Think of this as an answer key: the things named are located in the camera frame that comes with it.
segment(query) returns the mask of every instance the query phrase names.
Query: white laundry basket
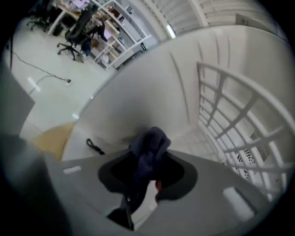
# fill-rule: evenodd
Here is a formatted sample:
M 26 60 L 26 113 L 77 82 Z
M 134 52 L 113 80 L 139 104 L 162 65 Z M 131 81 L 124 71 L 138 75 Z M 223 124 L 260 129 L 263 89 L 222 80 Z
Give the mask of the white laundry basket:
M 284 192 L 293 172 L 295 121 L 250 78 L 203 61 L 197 70 L 199 127 L 216 152 L 211 159 L 231 167 L 271 201 Z

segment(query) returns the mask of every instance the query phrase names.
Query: black strap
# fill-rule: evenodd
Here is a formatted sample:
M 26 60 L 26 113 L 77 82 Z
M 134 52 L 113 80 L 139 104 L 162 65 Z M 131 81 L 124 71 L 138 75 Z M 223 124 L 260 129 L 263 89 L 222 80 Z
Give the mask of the black strap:
M 100 155 L 104 155 L 105 154 L 105 152 L 103 152 L 98 146 L 96 146 L 96 145 L 93 144 L 93 142 L 91 141 L 90 138 L 88 138 L 86 140 L 86 144 L 87 144 L 88 147 L 90 147 L 90 148 L 94 149 L 95 151 L 99 152 Z

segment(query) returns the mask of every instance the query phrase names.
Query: white plastic wall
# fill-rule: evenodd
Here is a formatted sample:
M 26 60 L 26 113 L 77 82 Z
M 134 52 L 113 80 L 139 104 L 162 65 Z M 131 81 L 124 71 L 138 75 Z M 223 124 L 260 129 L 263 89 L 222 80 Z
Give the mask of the white plastic wall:
M 207 28 L 158 46 L 111 79 L 80 115 L 63 159 L 90 155 L 85 147 L 88 137 L 109 153 L 127 147 L 130 138 L 152 126 L 159 126 L 167 133 L 172 139 L 172 149 L 202 156 L 200 149 L 205 145 L 197 127 L 200 102 L 197 60 L 254 79 L 295 115 L 294 60 L 283 40 L 245 26 Z M 208 79 L 216 76 L 212 71 L 205 73 Z M 227 86 L 243 100 L 243 91 Z M 80 151 L 71 152 L 71 147 L 77 145 L 81 145 Z M 204 151 L 215 151 L 211 143 L 206 145 Z

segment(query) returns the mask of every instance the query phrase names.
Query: desk leg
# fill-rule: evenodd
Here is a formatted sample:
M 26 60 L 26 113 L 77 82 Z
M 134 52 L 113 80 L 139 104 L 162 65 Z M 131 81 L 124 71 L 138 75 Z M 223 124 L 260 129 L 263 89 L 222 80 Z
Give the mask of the desk leg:
M 59 16 L 56 18 L 56 20 L 54 21 L 54 23 L 52 24 L 52 26 L 50 27 L 48 34 L 52 34 L 52 32 L 54 31 L 55 27 L 57 26 L 57 24 L 61 21 L 61 19 L 64 17 L 65 15 L 65 11 L 62 11 Z

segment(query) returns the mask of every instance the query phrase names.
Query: chair backrest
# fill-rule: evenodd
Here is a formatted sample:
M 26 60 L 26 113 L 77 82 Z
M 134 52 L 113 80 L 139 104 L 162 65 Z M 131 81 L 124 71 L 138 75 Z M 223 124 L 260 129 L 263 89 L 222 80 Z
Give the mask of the chair backrest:
M 76 23 L 75 28 L 65 35 L 65 39 L 70 41 L 71 39 L 78 37 L 78 35 L 83 31 L 85 25 L 91 19 L 94 13 L 95 10 L 93 8 L 83 11 Z

